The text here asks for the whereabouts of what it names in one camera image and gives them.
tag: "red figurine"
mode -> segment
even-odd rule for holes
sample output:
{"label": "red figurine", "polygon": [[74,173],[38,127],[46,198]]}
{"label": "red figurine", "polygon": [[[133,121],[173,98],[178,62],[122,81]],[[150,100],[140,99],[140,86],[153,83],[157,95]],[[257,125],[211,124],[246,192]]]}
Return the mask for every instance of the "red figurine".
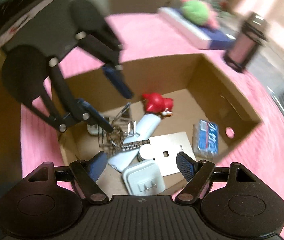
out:
{"label": "red figurine", "polygon": [[143,94],[145,99],[145,111],[150,113],[161,113],[161,115],[171,115],[173,108],[172,98],[163,98],[159,93]]}

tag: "open cardboard box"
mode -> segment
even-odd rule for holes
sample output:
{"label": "open cardboard box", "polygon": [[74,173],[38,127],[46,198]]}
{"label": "open cardboard box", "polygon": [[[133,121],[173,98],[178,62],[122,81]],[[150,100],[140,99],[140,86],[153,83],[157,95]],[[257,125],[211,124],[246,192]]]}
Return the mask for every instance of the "open cardboard box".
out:
{"label": "open cardboard box", "polygon": [[[171,55],[123,63],[123,73],[135,96],[131,100],[132,117],[139,121],[144,114],[140,101],[143,93],[157,92],[173,98],[173,115],[165,117],[152,136],[185,131],[192,144],[193,124],[200,119],[219,126],[217,163],[240,143],[259,123],[260,118],[236,86],[203,54]],[[98,111],[115,116],[127,103],[104,76],[101,69],[66,80],[76,98],[84,98]],[[52,91],[52,100],[58,99]],[[234,138],[225,130],[231,127]],[[58,135],[66,165],[77,159],[89,160],[101,149],[98,138],[87,132],[81,122]],[[181,173],[164,177],[166,191],[172,194],[186,184]],[[97,184],[109,196],[127,195],[122,174],[107,165]]]}

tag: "pink tablecloth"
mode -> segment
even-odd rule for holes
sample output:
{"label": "pink tablecloth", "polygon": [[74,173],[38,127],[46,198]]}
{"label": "pink tablecloth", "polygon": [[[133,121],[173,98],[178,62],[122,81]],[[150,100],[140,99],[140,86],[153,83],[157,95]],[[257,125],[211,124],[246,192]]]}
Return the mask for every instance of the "pink tablecloth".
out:
{"label": "pink tablecloth", "polygon": [[[121,61],[170,54],[205,53],[248,98],[263,120],[248,138],[219,163],[243,163],[284,199],[284,118],[262,85],[250,73],[238,74],[224,64],[222,51],[198,50],[155,14],[114,15],[108,19],[125,44]],[[60,64],[65,78],[101,66],[74,49]],[[63,165],[56,132],[28,109],[21,109],[23,176],[45,161]]]}

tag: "bolt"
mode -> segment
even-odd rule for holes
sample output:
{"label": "bolt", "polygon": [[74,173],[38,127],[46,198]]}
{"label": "bolt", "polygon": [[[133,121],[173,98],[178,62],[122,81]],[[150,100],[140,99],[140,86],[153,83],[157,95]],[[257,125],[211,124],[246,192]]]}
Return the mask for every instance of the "bolt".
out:
{"label": "bolt", "polygon": [[123,70],[123,66],[122,65],[117,65],[115,66],[115,69],[118,71],[122,71]]}
{"label": "bolt", "polygon": [[84,114],[82,114],[83,120],[88,120],[89,117],[90,117],[89,113],[84,113]]}
{"label": "bolt", "polygon": [[50,67],[54,67],[54,66],[56,66],[58,63],[59,63],[59,60],[58,60],[56,57],[54,57],[54,58],[52,58],[52,59],[49,60],[49,66],[50,66]]}
{"label": "bolt", "polygon": [[194,197],[191,194],[189,194],[189,193],[180,194],[178,196],[178,198],[179,198],[179,200],[186,201],[186,202],[191,201],[191,200],[194,199]]}
{"label": "bolt", "polygon": [[81,39],[83,39],[83,38],[85,38],[86,37],[86,33],[85,32],[80,32],[80,33],[77,33],[76,35],[75,35],[75,38],[77,39],[77,40],[81,40]]}
{"label": "bolt", "polygon": [[60,125],[60,132],[65,132],[66,131],[66,125],[63,123]]}
{"label": "bolt", "polygon": [[90,198],[91,198],[92,201],[100,202],[100,201],[105,200],[106,196],[104,194],[101,194],[101,193],[95,193],[95,194],[92,194],[90,196]]}

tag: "pink plush toy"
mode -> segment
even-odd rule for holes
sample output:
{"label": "pink plush toy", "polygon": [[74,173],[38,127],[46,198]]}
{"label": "pink plush toy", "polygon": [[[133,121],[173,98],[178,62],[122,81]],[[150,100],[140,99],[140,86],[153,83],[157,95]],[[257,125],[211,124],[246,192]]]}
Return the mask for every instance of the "pink plush toy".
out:
{"label": "pink plush toy", "polygon": [[220,25],[216,19],[218,15],[209,3],[199,0],[180,0],[182,2],[181,11],[183,16],[200,26],[208,26],[217,30]]}

